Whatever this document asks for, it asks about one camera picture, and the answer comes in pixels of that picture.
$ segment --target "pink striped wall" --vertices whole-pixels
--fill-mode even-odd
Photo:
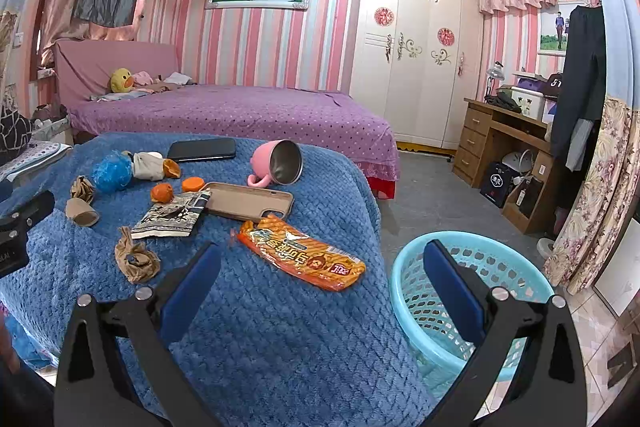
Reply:
[[[138,40],[175,44],[182,73],[201,84],[337,90],[353,62],[351,1],[310,0],[302,11],[147,0]]]
[[[539,38],[537,8],[528,6],[527,11],[511,9],[509,12],[498,12],[484,17],[478,100],[481,100],[484,94],[485,71],[496,60],[504,65],[507,79],[512,82],[515,82],[515,77],[511,73],[519,71],[521,67],[547,78],[562,71],[564,57],[538,55]]]

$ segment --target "screw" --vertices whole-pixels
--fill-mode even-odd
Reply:
[[[89,304],[91,304],[92,298],[91,295],[89,295],[88,293],[83,293],[81,296],[78,297],[78,306],[82,306],[83,308],[85,306],[88,306]]]
[[[551,304],[556,308],[564,308],[566,306],[566,300],[561,295],[554,295],[551,297]]]
[[[151,295],[154,294],[154,291],[149,288],[149,286],[142,286],[142,288],[138,288],[136,290],[136,299],[139,301],[146,301],[151,298]]]
[[[509,298],[509,292],[502,286],[496,286],[491,290],[491,295],[493,295],[494,299],[497,299],[498,301],[506,301]]]

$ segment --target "red paper cut decoration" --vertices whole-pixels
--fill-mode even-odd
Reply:
[[[394,13],[389,8],[378,8],[373,13],[373,18],[380,26],[389,26],[394,21]]]
[[[452,46],[456,41],[456,36],[449,28],[440,28],[438,30],[438,40],[443,46]]]

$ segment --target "white wardrobe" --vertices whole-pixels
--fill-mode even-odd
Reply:
[[[360,0],[350,95],[398,141],[456,149],[481,47],[478,0]]]

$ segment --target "blue blanket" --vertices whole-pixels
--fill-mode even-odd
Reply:
[[[152,182],[134,180],[116,194],[98,194],[100,221],[83,229],[66,219],[72,181],[91,174],[110,150],[159,151],[202,135],[104,134],[17,190],[0,206],[5,214],[48,188],[53,214],[30,232],[29,265],[0,280],[0,300],[46,349],[57,353],[76,297],[126,298],[134,291],[114,261],[118,227],[132,226],[150,206]],[[233,160],[182,164],[182,178],[244,184],[260,141],[236,139]],[[287,221],[321,241],[353,253],[367,265],[350,288],[328,292],[276,269],[238,242],[239,222],[202,216],[187,238],[150,238],[161,259],[150,284],[182,266],[205,241],[223,245],[222,270],[184,338],[171,346],[180,368],[204,401],[229,426],[418,425],[433,400],[402,337],[388,295],[380,255],[380,213],[367,181],[345,156],[302,146],[304,171],[290,190]],[[180,191],[180,180],[172,180]],[[122,343],[145,406],[158,403]]]

